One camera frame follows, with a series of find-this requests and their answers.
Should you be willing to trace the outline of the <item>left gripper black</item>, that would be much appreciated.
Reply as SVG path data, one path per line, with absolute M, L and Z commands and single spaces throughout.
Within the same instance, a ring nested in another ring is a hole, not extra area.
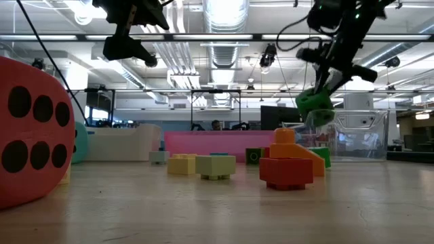
M 94 7 L 106 12 L 106 21 L 117 25 L 114 36 L 105 39 L 103 55 L 108 60 L 135 57 L 149 61 L 149 53 L 141 41 L 128 35 L 131 27 L 136 25 L 150 24 L 168 30 L 169 25 L 163 14 L 163 7 L 168 3 L 160 0 L 92 0 Z

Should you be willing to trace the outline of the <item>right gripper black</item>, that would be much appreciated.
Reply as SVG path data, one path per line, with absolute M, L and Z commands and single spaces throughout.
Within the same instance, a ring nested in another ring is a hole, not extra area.
M 346 74 L 350 78 L 359 76 L 366 81 L 375 82 L 376 71 L 353 64 L 353 58 L 361 48 L 364 37 L 372 23 L 343 24 L 329 45 L 316 49 L 300 48 L 296 57 L 314 63 L 315 86 L 314 94 L 318 94 L 326 80 L 329 92 L 335 92 L 346 82 Z

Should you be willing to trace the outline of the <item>green foam die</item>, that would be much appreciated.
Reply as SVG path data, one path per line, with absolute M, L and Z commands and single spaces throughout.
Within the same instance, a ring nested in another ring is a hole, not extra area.
M 298 112 L 306 125 L 321 127 L 334 119 L 334 107 L 327 88 L 315 93 L 306 89 L 296 97 Z

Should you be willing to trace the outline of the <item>large orange sloped block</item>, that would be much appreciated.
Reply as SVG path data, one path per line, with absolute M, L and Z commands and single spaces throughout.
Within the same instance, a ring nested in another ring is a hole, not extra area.
M 318 154 L 296 143 L 295 131 L 290 128 L 278 128 L 274 131 L 274 142 L 269 146 L 270 158 L 311 159 L 313 161 L 313 175 L 325 176 L 325 160 Z

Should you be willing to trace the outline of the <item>teal foam die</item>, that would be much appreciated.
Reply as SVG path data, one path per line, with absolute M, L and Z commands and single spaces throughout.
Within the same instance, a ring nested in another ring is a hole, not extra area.
M 86 158 L 88 152 L 88 133 L 86 126 L 75 122 L 75 145 L 73 149 L 72 164 L 80 163 Z

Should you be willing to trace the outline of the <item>red square toy block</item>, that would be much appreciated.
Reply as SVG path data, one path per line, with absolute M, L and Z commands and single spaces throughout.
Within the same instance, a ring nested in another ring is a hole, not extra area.
M 304 190 L 313 183 L 313 161 L 311 159 L 261 158 L 260 179 L 267 188 L 275 190 Z

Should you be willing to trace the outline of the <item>olive green ring block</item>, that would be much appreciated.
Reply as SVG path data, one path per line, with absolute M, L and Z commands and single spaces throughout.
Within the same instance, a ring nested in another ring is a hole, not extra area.
M 264 157 L 265 148 L 246 148 L 245 163 L 247 165 L 258 165 L 260 159 Z

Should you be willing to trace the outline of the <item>small yellow toy block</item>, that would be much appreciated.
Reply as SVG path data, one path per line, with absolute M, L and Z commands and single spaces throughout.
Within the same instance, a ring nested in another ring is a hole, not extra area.
M 61 181 L 59 181 L 58 184 L 59 185 L 66 185 L 66 184 L 70 184 L 70 181 L 71 181 L 71 163 L 69 163 L 63 178 L 61 179 Z

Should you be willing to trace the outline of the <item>red foam die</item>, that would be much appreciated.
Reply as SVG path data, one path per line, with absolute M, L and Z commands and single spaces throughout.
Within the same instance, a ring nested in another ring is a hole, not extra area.
M 0 209 L 52 191 L 74 146 L 73 107 L 63 85 L 38 68 L 0 57 Z

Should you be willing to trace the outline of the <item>black computer monitor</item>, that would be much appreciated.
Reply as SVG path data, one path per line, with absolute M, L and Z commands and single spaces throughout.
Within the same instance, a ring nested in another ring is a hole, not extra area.
M 261 106 L 261 130 L 275 130 L 282 127 L 282 123 L 301 123 L 302 119 L 297 108 L 282 106 Z

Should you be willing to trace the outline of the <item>clear plastic bin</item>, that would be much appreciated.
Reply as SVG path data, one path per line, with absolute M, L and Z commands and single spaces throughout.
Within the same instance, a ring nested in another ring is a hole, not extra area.
M 384 161 L 389 111 L 314 110 L 303 122 L 283 122 L 305 147 L 327 147 L 332 162 Z

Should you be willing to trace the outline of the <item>black overhead crossbar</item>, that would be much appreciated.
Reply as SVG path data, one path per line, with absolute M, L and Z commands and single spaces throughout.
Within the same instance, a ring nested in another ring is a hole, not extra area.
M 42 34 L 39 36 L 43 41 L 51 42 L 67 42 L 67 41 L 104 41 L 108 38 L 108 35 L 85 35 L 85 34 L 71 34 L 71 35 L 60 35 L 60 34 Z M 168 34 L 132 34 L 131 38 L 141 40 L 143 42 L 170 42 L 170 41 L 234 41 L 234 42 L 272 42 L 276 39 L 286 42 L 297 42 L 304 39 L 312 38 L 313 40 L 323 39 L 329 40 L 330 38 L 326 35 L 314 35 L 314 34 L 211 34 L 211 33 L 168 33 Z M 365 42 L 388 42 L 388 43 L 424 43 L 431 42 L 434 43 L 434 34 L 424 35 L 424 34 L 371 34 L 366 35 Z

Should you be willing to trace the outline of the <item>white plastic bin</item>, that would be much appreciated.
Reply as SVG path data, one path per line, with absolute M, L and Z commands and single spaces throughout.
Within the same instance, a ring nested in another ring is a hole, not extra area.
M 88 152 L 85 161 L 149 160 L 149 153 L 157 151 L 161 142 L 161 128 L 152 124 L 140 124 L 137 128 L 94 128 L 88 136 Z

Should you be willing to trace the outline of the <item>dark distant desk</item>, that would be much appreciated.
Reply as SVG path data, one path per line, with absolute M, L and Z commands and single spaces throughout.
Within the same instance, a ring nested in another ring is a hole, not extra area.
M 434 164 L 434 151 L 427 149 L 412 150 L 402 148 L 401 146 L 389 146 L 387 160 Z

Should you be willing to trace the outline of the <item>pink plastic bin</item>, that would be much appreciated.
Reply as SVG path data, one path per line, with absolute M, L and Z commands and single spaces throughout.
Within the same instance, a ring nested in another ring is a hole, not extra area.
M 268 147 L 274 140 L 274 131 L 167 131 L 165 149 L 173 154 L 209 155 L 228 153 L 238 163 L 245 163 L 247 148 Z

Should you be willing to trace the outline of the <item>yellow studded toy block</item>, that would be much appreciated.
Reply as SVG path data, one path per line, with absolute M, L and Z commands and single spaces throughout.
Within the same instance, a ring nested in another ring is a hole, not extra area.
M 195 154 L 173 154 L 167 162 L 169 174 L 192 175 L 196 173 Z

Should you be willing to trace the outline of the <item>silver ceiling duct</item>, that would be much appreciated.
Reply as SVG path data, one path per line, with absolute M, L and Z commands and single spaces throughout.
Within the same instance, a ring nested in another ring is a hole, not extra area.
M 243 33 L 248 19 L 250 0 L 202 0 L 207 33 Z M 208 52 L 216 68 L 232 68 L 240 47 L 214 46 Z

